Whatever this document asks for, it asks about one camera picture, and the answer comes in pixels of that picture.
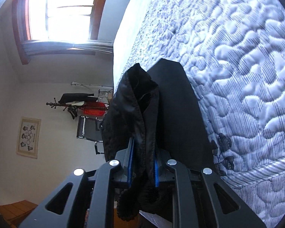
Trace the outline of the black pants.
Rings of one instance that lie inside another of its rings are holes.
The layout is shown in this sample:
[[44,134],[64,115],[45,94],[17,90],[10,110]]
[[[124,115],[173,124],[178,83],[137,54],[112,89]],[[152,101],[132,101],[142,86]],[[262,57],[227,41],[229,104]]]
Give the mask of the black pants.
[[180,63],[160,59],[149,70],[139,64],[129,68],[101,124],[104,155],[113,160],[126,149],[130,138],[133,150],[133,179],[118,197],[117,214],[133,220],[140,211],[167,220],[172,215],[172,189],[158,187],[160,150],[187,168],[214,168],[209,141],[198,99]]

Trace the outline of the wooden bench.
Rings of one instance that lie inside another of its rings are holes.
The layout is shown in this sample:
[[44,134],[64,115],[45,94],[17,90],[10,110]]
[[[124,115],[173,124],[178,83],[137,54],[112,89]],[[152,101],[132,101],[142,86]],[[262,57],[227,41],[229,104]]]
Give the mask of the wooden bench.
[[18,227],[18,225],[20,225],[36,207],[37,204],[23,200],[7,205],[1,205],[0,215],[10,227]]

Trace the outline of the black chrome chair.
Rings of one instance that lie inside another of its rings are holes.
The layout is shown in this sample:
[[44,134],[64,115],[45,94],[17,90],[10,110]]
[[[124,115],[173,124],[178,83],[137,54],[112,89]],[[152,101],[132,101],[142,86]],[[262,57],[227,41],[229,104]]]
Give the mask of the black chrome chair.
[[101,123],[97,117],[80,115],[78,119],[77,138],[93,142],[96,155],[104,154]]

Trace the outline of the red bag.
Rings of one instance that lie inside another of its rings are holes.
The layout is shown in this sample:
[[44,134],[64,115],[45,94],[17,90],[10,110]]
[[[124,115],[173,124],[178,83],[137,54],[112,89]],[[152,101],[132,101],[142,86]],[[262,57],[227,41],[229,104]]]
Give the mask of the red bag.
[[87,102],[80,108],[80,110],[82,110],[85,115],[100,117],[106,113],[108,108],[102,102]]

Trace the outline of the wooden coat rack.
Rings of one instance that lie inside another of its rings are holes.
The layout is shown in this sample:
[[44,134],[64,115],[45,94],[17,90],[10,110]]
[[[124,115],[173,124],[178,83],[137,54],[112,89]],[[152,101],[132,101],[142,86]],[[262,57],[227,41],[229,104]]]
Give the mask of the wooden coat rack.
[[78,109],[81,109],[84,106],[85,102],[83,101],[72,101],[65,104],[60,104],[54,98],[54,102],[47,102],[46,105],[50,106],[52,109],[56,109],[57,107],[63,107],[63,111],[67,110],[67,112],[71,115],[72,119],[75,120],[78,116]]

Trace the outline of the black garment on rack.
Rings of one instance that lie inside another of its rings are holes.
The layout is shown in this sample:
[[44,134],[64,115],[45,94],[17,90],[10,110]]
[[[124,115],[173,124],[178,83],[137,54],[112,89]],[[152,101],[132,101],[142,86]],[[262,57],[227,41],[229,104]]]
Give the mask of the black garment on rack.
[[58,101],[59,104],[66,104],[69,102],[96,102],[98,100],[94,94],[87,94],[87,93],[65,93],[61,96],[60,100]]

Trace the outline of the striped cloth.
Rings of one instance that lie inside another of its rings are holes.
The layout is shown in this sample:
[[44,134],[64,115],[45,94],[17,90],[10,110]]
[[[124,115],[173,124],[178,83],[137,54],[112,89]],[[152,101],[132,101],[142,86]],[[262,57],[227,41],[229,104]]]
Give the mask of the striped cloth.
[[111,99],[113,98],[113,90],[104,90],[104,89],[100,89],[98,91],[98,100],[97,102],[101,102],[104,104],[108,104],[111,101]]

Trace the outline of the grey curtain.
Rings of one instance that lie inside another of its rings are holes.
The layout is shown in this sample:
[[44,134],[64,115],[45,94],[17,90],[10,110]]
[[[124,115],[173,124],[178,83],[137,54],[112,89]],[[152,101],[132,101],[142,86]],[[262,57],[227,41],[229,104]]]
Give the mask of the grey curtain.
[[22,48],[28,56],[42,54],[58,54],[61,51],[79,51],[80,53],[101,52],[104,54],[113,53],[113,41],[87,40],[82,42],[59,42],[59,41],[38,41],[30,40],[22,44]]

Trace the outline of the quilted grey-white mattress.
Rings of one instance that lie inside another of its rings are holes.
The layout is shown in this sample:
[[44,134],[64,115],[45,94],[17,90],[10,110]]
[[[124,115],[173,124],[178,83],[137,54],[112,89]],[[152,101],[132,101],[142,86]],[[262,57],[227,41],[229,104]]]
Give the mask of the quilted grey-white mattress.
[[114,41],[117,86],[135,63],[183,67],[222,179],[267,227],[285,218],[285,5],[130,0]]

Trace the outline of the wooden framed window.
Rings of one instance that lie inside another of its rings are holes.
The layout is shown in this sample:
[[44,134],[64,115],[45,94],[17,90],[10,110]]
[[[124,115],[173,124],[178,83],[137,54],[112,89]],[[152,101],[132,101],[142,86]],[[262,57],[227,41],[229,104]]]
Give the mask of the wooden framed window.
[[[100,40],[98,36],[105,2],[106,0],[13,0],[12,26],[20,62],[27,65],[32,58],[22,48],[21,44],[25,41]],[[47,55],[60,54],[95,55],[96,52],[61,51]]]

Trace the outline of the framed wall picture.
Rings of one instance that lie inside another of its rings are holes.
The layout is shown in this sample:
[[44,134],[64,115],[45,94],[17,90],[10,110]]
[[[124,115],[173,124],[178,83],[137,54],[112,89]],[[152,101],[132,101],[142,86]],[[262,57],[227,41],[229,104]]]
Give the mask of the framed wall picture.
[[37,159],[41,120],[22,117],[19,125],[16,154]]

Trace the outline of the white wall rail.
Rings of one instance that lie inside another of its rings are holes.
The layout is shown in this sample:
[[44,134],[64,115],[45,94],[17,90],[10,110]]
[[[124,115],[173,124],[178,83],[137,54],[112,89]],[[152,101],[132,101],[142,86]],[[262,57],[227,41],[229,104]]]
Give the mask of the white wall rail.
[[106,86],[106,85],[96,85],[96,84],[86,84],[86,83],[79,83],[79,82],[71,82],[70,84],[71,86],[83,86],[83,87],[86,87],[86,88],[90,88],[90,87],[93,87],[93,88],[99,88],[99,89],[113,89],[112,86]]

